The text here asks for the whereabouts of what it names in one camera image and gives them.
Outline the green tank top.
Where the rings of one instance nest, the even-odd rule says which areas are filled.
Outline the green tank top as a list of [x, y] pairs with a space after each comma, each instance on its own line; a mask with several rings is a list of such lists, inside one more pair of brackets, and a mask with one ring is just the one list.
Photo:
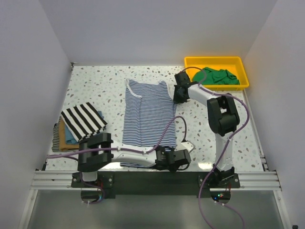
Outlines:
[[240, 85], [237, 77], [227, 69], [215, 70], [209, 67], [203, 68], [203, 71], [197, 72], [193, 81], [201, 82], [203, 85]]

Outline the blue white striped tank top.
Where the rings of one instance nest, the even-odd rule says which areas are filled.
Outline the blue white striped tank top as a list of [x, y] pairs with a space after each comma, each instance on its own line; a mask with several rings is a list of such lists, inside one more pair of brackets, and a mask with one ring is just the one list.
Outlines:
[[132, 146], [176, 147], [176, 104], [169, 93], [168, 84], [155, 84], [126, 80], [125, 112], [122, 143]]

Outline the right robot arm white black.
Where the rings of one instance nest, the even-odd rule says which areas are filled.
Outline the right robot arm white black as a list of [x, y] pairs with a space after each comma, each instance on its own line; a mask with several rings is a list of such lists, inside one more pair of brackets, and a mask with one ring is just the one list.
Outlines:
[[234, 99], [230, 94], [218, 94], [198, 82], [191, 82], [186, 72], [179, 72], [174, 77], [173, 101], [176, 104], [193, 99], [207, 108], [208, 124], [215, 133], [216, 142], [215, 163], [207, 181], [210, 185], [224, 187], [235, 174], [233, 144], [229, 137], [236, 132], [240, 118]]

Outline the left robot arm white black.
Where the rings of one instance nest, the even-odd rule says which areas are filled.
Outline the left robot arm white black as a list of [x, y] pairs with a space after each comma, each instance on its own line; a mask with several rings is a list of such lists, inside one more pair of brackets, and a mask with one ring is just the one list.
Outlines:
[[78, 171], [82, 182], [88, 187], [94, 187], [99, 181], [97, 171], [109, 163], [120, 162], [175, 172], [181, 166], [190, 164], [190, 153], [193, 150], [194, 145], [186, 140], [178, 143], [176, 148], [139, 147], [113, 141], [110, 133], [101, 133], [80, 142]]

